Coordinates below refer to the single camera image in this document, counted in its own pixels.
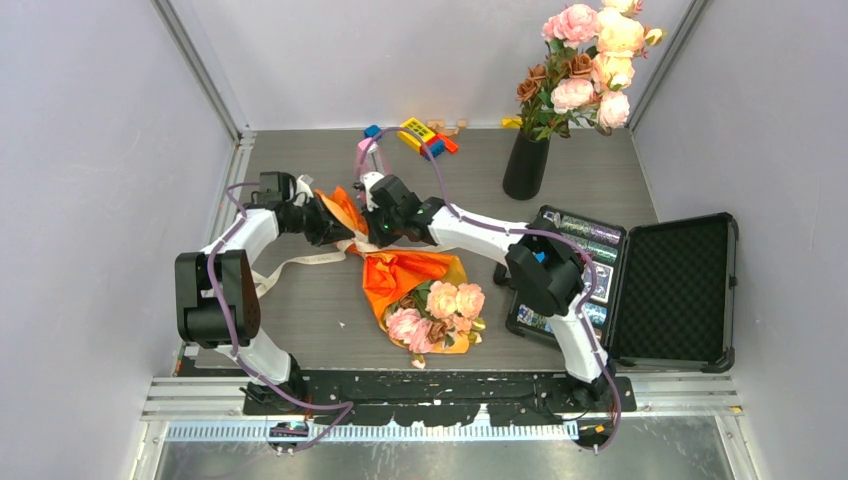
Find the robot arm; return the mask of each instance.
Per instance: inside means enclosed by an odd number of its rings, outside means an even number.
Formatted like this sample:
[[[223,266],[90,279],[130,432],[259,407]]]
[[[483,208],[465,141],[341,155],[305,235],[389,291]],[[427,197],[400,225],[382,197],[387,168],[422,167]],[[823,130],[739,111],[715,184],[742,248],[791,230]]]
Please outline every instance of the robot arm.
[[[421,202],[393,175],[367,173],[361,187],[367,195],[363,213],[372,243],[384,247],[406,236],[468,250],[505,265],[522,303],[550,317],[567,372],[590,385],[601,378],[596,350],[576,315],[584,288],[583,264],[576,252],[560,242],[522,233],[528,229],[525,223],[487,218],[457,206],[448,209],[438,198]],[[547,220],[537,220],[529,227],[558,233]],[[597,353],[606,363],[606,351]]]
[[[284,173],[263,173],[259,191],[247,205],[245,222],[232,235],[225,234],[229,238],[214,262],[234,319],[239,360],[280,384],[290,380],[296,363],[260,328],[250,263],[282,233],[303,233],[316,246],[354,236],[329,213],[320,197],[312,195],[308,183],[303,177],[295,180]],[[435,197],[422,202],[393,175],[369,172],[355,187],[366,198],[362,213],[371,243],[385,247],[405,236],[468,250],[506,265],[522,303],[550,317],[567,372],[595,391],[603,388],[596,383],[602,382],[596,350],[575,312],[584,285],[583,264],[574,251],[560,242],[522,233],[528,228],[524,223],[486,218],[455,206],[449,209]],[[529,227],[556,232],[543,219]],[[205,268],[213,246],[181,254],[176,260],[178,330],[185,341],[233,358],[227,322],[217,300],[211,298]],[[606,363],[606,352],[597,353]]]
[[[303,233],[313,245],[353,238],[354,234],[325,208],[309,188],[311,179],[281,172],[260,176],[259,190],[221,237],[226,242],[215,257],[215,276],[235,323],[238,360],[277,384],[289,381],[293,359],[260,327],[259,299],[250,264],[282,233]],[[221,306],[213,298],[206,270],[208,256],[220,240],[199,252],[183,253],[175,262],[177,330],[183,340],[196,342],[233,359],[232,340]]]

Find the orange wrapping paper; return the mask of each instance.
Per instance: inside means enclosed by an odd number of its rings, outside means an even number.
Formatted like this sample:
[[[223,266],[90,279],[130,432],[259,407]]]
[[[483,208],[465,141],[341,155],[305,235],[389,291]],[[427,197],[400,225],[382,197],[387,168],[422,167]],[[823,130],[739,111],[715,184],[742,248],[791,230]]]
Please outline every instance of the orange wrapping paper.
[[[331,195],[320,190],[315,191],[324,201],[336,219],[351,230],[368,236],[365,218],[357,210],[353,200],[341,187]],[[403,298],[418,285],[441,280],[454,285],[467,283],[468,277],[459,257],[444,253],[422,252],[417,250],[382,250],[379,252],[360,252],[355,244],[345,250],[361,255],[365,262],[362,271],[362,289],[371,304],[377,324],[387,332],[384,315],[386,309]],[[406,349],[406,345],[391,337],[395,345]],[[436,345],[431,353],[465,353],[468,351],[467,333],[458,333],[455,342],[449,348]]]

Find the black case lid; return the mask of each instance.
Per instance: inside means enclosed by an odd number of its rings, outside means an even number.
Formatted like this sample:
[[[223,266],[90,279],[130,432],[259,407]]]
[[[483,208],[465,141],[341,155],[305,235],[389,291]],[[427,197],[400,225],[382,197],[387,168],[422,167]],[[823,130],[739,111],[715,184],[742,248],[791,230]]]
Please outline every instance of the black case lid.
[[[632,229],[605,339],[610,355],[625,365],[728,370],[737,238],[728,213]]]

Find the gray wall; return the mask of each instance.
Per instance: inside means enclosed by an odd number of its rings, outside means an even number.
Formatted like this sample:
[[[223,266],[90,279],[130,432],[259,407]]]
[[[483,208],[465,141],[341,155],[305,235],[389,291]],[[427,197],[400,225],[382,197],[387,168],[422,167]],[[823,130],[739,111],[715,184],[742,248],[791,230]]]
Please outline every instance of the gray wall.
[[[230,142],[147,1],[0,6],[0,465],[125,478]]]
[[[739,220],[732,373],[774,478],[848,468],[846,18],[712,2],[636,133],[661,220]]]
[[[644,24],[674,30],[690,0],[646,0]],[[255,130],[364,128],[468,118],[500,126],[544,59],[563,0],[176,0],[234,112]],[[585,0],[593,8],[601,0]],[[635,63],[632,105],[665,46]]]

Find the foam padding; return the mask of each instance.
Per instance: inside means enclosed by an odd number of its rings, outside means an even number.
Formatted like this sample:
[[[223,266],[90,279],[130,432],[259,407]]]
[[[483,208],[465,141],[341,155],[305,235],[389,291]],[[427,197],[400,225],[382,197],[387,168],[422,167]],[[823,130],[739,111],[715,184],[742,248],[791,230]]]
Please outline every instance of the foam padding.
[[[729,228],[726,218],[705,217],[632,232],[614,358],[721,358]]]

